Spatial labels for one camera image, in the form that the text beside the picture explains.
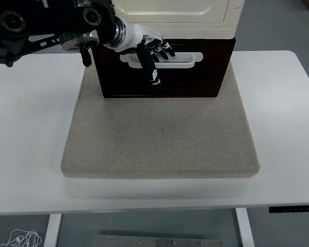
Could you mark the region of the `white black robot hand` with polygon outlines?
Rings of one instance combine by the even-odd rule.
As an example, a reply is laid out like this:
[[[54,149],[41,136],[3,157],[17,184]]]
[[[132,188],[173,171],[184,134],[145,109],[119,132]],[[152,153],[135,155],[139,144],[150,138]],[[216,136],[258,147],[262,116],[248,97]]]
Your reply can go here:
[[[117,18],[115,23],[115,37],[104,46],[120,55],[136,54],[147,80],[161,91],[162,83],[155,63],[159,62],[157,54],[165,60],[175,56],[170,44],[157,30],[146,25],[130,24],[121,18]]]

